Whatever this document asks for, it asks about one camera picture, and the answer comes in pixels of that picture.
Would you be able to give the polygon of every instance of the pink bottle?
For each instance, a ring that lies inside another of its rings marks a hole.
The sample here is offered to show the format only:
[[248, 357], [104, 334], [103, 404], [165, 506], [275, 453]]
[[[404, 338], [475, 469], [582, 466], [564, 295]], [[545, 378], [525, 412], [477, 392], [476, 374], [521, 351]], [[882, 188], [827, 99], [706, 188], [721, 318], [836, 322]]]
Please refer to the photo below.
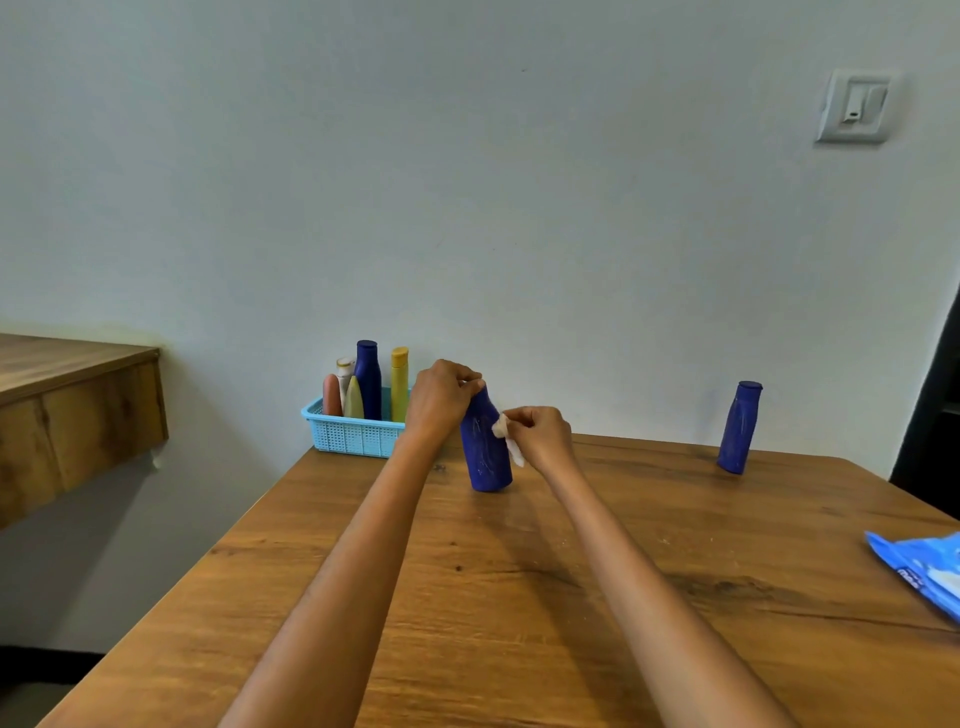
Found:
[[336, 375], [327, 375], [324, 379], [324, 414], [344, 416], [344, 406], [340, 402], [340, 379]]

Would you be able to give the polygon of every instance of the yellow bottle cap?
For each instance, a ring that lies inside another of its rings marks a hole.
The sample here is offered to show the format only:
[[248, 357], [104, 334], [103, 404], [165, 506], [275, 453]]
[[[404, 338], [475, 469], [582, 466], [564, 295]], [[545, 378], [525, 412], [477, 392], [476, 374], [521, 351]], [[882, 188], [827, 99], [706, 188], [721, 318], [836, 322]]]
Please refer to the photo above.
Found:
[[391, 364], [397, 368], [406, 366], [407, 356], [410, 354], [410, 350], [406, 347], [397, 347], [392, 352], [390, 352], [390, 361]]

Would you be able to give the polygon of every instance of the wooden table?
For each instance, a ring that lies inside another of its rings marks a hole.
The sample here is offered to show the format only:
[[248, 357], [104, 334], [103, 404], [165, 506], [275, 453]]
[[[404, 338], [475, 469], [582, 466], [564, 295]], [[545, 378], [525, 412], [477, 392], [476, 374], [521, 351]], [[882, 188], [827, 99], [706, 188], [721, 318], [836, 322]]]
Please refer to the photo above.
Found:
[[[957, 521], [844, 460], [755, 452], [736, 477], [715, 449], [576, 440], [613, 511], [804, 725], [960, 715], [960, 632], [863, 540]], [[306, 453], [42, 728], [214, 726], [382, 462]], [[657, 724], [540, 477], [474, 493], [463, 453], [444, 449], [357, 725]]]
[[0, 527], [167, 439], [158, 358], [0, 333]]

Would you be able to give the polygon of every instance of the plastic packet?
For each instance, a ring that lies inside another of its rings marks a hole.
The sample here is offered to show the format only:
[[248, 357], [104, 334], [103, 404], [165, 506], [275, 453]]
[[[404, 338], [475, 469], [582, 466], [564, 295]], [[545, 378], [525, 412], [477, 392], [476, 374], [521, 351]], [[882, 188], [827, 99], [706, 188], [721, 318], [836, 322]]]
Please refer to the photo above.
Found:
[[903, 581], [960, 622], [960, 531], [909, 541], [887, 541], [867, 531], [867, 543]]

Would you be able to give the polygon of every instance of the light switch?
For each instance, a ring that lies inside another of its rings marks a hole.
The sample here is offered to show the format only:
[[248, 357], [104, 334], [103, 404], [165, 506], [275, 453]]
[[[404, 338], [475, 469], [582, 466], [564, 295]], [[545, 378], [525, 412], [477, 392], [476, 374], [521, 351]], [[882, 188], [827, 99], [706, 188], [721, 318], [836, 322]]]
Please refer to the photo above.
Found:
[[902, 85], [897, 71], [833, 71], [817, 141], [886, 141], [898, 116]]

